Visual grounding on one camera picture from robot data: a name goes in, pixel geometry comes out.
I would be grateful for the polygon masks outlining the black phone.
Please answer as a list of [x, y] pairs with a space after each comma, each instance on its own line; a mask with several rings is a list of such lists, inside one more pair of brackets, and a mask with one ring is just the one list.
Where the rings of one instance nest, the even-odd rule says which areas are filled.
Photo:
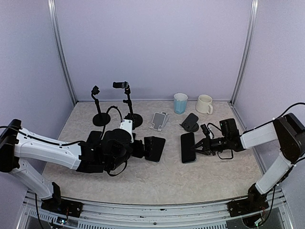
[[181, 135], [181, 158], [182, 163], [187, 164], [196, 161], [194, 133], [189, 132]]

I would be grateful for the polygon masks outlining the blue phone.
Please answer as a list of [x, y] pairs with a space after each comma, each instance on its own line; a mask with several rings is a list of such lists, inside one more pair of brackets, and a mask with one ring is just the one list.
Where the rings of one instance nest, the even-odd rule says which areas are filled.
[[159, 162], [163, 153], [165, 142], [165, 138], [153, 137], [151, 155], [147, 158], [147, 160]]

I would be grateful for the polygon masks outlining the tall black phone stand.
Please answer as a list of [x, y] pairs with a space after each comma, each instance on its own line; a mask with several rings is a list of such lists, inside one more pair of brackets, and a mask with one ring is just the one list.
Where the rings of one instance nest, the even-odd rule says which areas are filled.
[[131, 90], [128, 82], [113, 82], [113, 88], [122, 88], [124, 93], [127, 95], [127, 99], [123, 100], [123, 103], [127, 104], [129, 107], [129, 113], [125, 116], [125, 119], [132, 120], [132, 129], [138, 128], [143, 123], [143, 118], [140, 114], [134, 113], [132, 108], [132, 101], [130, 98]]

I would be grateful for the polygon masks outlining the grey folding phone stand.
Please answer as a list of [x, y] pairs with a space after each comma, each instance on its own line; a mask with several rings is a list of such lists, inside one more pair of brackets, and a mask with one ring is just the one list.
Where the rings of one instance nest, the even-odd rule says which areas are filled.
[[165, 127], [168, 120], [169, 120], [168, 113], [155, 112], [151, 122], [152, 125], [149, 128], [160, 132]]

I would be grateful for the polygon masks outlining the black round-base phone stand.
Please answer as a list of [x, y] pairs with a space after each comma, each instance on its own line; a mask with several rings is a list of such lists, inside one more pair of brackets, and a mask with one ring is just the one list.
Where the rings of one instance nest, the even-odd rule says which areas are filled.
[[111, 118], [109, 114], [101, 111], [100, 102], [95, 97], [99, 92], [99, 87], [95, 85], [91, 91], [91, 97], [94, 100], [98, 113], [93, 117], [92, 122], [95, 126], [106, 126], [110, 122]]

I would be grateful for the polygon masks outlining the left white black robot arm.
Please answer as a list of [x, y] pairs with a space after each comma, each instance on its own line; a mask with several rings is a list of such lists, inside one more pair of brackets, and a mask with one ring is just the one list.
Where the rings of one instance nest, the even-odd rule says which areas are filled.
[[62, 212], [67, 202], [61, 197], [60, 187], [36, 171], [28, 158], [50, 162], [80, 173], [110, 174], [130, 157], [153, 155], [153, 138], [135, 140], [130, 120], [123, 120], [120, 127], [105, 133], [91, 131], [87, 141], [63, 142], [36, 135], [21, 127], [14, 119], [2, 127], [0, 135], [0, 170], [19, 178], [56, 212]]

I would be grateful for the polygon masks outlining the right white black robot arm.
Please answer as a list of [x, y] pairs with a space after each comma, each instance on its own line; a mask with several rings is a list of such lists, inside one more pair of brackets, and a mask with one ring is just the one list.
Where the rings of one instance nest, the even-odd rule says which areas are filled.
[[243, 134], [239, 133], [233, 118], [222, 120], [219, 123], [222, 137], [211, 139], [208, 137], [207, 128], [204, 127], [204, 134], [207, 137], [191, 146], [191, 150], [204, 155], [224, 150], [241, 152], [275, 140], [278, 141], [279, 156], [254, 184], [255, 193], [260, 195], [267, 194], [276, 184], [280, 183], [284, 179], [284, 175], [305, 153], [305, 126], [293, 113], [276, 118]]

